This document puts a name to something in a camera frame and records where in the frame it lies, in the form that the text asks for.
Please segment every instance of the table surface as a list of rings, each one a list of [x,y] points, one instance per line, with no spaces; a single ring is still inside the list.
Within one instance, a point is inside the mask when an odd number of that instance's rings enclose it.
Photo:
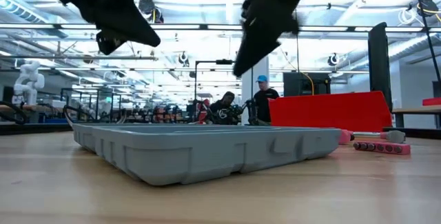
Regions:
[[[151,187],[72,133],[0,136],[0,223],[433,223],[441,141],[412,155],[340,147],[324,159],[192,185]]]
[[[405,113],[405,112],[415,112],[415,113],[441,113],[441,105],[432,105],[432,106],[421,106],[418,108],[399,108],[393,109],[392,112],[394,114]]]

